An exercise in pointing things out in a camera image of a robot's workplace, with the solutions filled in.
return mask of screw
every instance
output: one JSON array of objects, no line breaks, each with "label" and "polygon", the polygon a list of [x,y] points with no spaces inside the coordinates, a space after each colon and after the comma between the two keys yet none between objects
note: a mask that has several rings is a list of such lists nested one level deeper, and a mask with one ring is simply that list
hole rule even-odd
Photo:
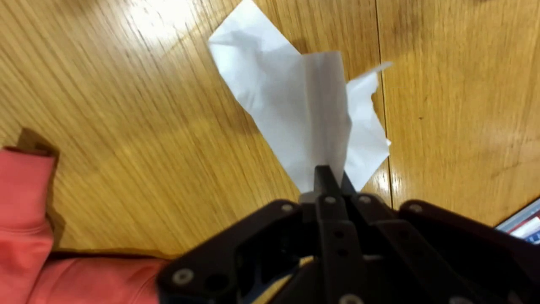
[{"label": "screw", "polygon": [[189,284],[192,279],[196,277],[196,274],[190,269],[180,269],[177,272],[172,274],[172,282],[175,286],[185,286]]},{"label": "screw", "polygon": [[339,304],[364,304],[356,294],[344,294],[339,298]]},{"label": "screw", "polygon": [[283,213],[290,213],[293,208],[290,205],[282,205]]},{"label": "screw", "polygon": [[358,201],[359,201],[359,203],[364,203],[364,205],[371,205],[371,198],[369,198],[369,196],[359,196]]},{"label": "screw", "polygon": [[413,211],[413,213],[422,213],[423,211],[423,208],[420,205],[410,205],[408,210]]},{"label": "screw", "polygon": [[327,205],[336,205],[337,200],[336,200],[334,196],[325,196],[325,198],[324,198],[324,203],[327,203]]},{"label": "screw", "polygon": [[450,298],[449,304],[472,304],[467,298],[454,296]]}]

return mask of red cloth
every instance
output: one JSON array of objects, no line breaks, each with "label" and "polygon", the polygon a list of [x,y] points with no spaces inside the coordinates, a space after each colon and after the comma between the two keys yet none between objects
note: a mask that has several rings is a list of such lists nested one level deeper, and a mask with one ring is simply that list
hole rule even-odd
[{"label": "red cloth", "polygon": [[47,260],[52,232],[45,198],[52,157],[0,151],[0,303],[158,303],[157,259]]}]

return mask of paper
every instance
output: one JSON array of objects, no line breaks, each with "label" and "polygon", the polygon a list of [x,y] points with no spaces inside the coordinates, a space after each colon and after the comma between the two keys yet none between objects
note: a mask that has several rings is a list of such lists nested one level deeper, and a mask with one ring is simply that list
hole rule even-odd
[{"label": "paper", "polygon": [[371,105],[376,71],[346,85],[339,53],[300,54],[251,0],[228,16],[209,49],[298,191],[314,190],[320,164],[361,190],[388,157]]}]

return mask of crumpled paper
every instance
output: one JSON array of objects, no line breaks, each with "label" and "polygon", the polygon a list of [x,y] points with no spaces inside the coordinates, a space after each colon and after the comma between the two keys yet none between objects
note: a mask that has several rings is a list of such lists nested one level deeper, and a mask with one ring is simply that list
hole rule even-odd
[{"label": "crumpled paper", "polygon": [[371,103],[379,70],[346,83],[339,53],[300,54],[251,0],[226,17],[207,46],[300,193],[314,190],[320,164],[337,181],[346,171],[361,190],[388,157]]}]

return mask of wooden table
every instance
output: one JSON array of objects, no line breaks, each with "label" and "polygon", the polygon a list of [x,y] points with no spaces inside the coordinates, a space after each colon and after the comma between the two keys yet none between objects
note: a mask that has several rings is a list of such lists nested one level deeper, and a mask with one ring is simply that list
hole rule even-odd
[{"label": "wooden table", "polygon": [[[57,249],[174,257],[297,191],[206,41],[238,0],[0,4],[0,144],[61,152]],[[256,0],[302,53],[339,49],[391,157],[368,186],[494,225],[540,195],[540,2]]]}]

